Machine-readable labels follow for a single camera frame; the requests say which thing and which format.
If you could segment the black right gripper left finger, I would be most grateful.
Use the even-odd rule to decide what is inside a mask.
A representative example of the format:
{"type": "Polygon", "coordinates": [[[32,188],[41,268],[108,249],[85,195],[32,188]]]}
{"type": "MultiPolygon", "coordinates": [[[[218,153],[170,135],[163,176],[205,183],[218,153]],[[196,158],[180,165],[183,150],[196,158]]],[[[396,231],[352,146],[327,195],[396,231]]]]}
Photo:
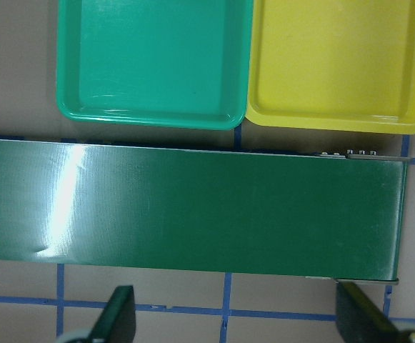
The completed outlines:
{"type": "Polygon", "coordinates": [[[86,342],[133,342],[136,335],[134,288],[115,288],[86,342]]]}

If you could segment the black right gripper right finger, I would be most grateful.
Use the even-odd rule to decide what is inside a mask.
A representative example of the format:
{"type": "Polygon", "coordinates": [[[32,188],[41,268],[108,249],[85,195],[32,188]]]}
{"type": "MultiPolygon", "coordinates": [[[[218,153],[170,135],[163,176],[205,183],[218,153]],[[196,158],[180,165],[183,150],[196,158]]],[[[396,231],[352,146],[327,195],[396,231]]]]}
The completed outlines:
{"type": "Polygon", "coordinates": [[[353,282],[336,283],[336,328],[344,342],[411,342],[353,282]]]}

